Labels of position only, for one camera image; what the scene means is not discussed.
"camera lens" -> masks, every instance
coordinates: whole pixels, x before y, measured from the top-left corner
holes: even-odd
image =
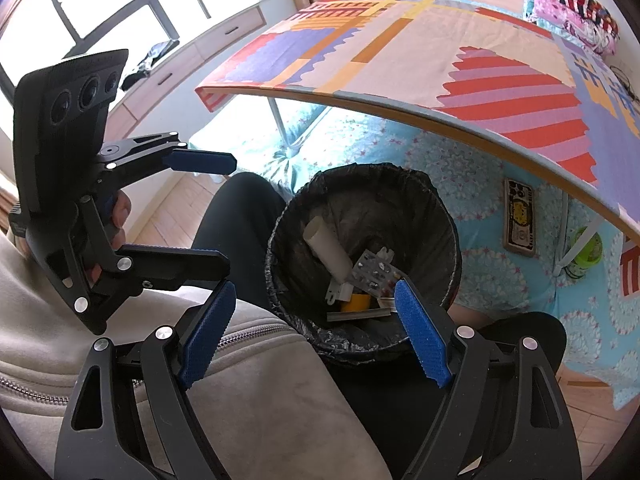
[[[69,105],[71,104],[71,94],[65,90],[60,92],[60,95],[53,101],[51,107],[51,122],[58,124],[66,117],[66,113],[69,111]]]
[[[80,108],[88,108],[94,101],[95,95],[98,93],[98,78],[92,77],[80,91]]]
[[[107,78],[107,82],[104,84],[104,91],[108,94],[118,84],[118,73],[111,72]]]

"window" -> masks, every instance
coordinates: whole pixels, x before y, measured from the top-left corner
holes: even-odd
[[[180,45],[258,0],[22,0],[0,36],[0,128],[9,136],[15,85],[60,59],[128,48],[124,75],[149,48]],[[9,131],[5,129],[10,122]]]

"trash can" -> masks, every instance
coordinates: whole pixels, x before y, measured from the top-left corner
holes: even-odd
[[[393,164],[351,164],[323,171],[293,197],[271,234],[266,259],[272,311],[314,346],[345,365],[389,361],[412,352],[397,314],[329,323],[331,275],[303,240],[321,216],[356,262],[365,250],[394,250],[392,264],[427,304],[448,308],[460,284],[458,232],[429,177]]]

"person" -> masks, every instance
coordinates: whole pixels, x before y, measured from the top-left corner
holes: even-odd
[[[238,301],[226,333],[259,326],[281,330],[217,352],[206,377],[188,392],[194,412],[234,480],[400,478],[430,428],[441,393],[412,354],[358,370],[325,366],[301,335],[268,312],[264,261],[285,206],[266,180],[239,173],[215,194],[200,223],[193,247],[217,249],[231,261],[228,278]],[[112,214],[117,227],[129,211],[121,193]],[[24,242],[0,238],[0,462],[48,478],[66,396],[96,337],[57,296]],[[121,231],[114,246],[123,242]],[[96,280],[100,269],[87,272]],[[105,336],[121,344],[174,324],[214,286],[190,285],[174,294],[145,290],[128,299]],[[480,332],[512,344],[524,335],[536,338],[553,370],[566,344],[561,323],[540,313],[491,323]],[[144,391],[136,399],[154,464],[170,470]]]

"black pants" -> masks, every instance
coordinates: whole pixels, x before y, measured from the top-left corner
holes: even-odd
[[[213,197],[193,241],[194,248],[226,254],[238,298],[263,308],[269,307],[264,277],[267,243],[284,206],[266,180],[251,173],[237,174]],[[479,332],[509,344],[517,344],[523,336],[535,338],[554,371],[566,346],[562,324],[541,312],[500,320]],[[400,478],[435,418],[442,392],[425,377],[412,354],[355,370],[327,368],[378,446],[392,477]]]

